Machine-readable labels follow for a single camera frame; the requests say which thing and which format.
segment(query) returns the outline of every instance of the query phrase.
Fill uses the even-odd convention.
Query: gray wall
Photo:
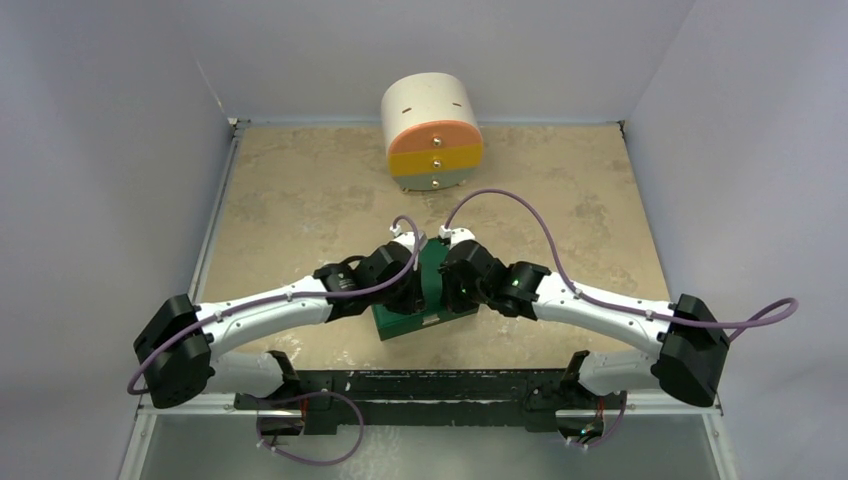
[[[398,78],[444,71],[482,120],[627,117],[694,0],[183,0],[230,116],[376,120]]]
[[[228,125],[170,3],[0,3],[0,477],[117,475],[131,343],[184,291]]]
[[[848,5],[696,2],[628,130],[675,293],[723,319],[785,295],[733,344],[721,393],[744,478],[844,478]]]

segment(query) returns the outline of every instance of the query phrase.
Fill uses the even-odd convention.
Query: beige table surface
[[[668,298],[618,126],[484,127],[483,164],[462,187],[402,193],[388,174],[378,127],[251,127],[244,135],[206,277],[203,301],[294,282],[327,262],[370,254],[405,213],[431,237],[451,208],[484,187],[515,192],[539,210],[569,275],[613,292]],[[553,269],[539,226],[494,195],[464,207],[455,227],[509,264]],[[504,318],[481,307],[381,342],[369,312],[300,327],[240,350],[282,350],[300,369],[564,367],[573,352],[626,345],[578,327]]]

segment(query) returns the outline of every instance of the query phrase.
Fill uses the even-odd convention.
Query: green box
[[[439,275],[438,269],[447,254],[448,247],[442,245],[439,239],[431,238],[418,256],[418,268],[422,269],[421,291],[426,305],[424,311],[414,315],[401,315],[389,312],[382,305],[371,307],[380,340],[388,340],[477,313],[478,307],[462,313],[451,313],[442,305],[442,276]]]

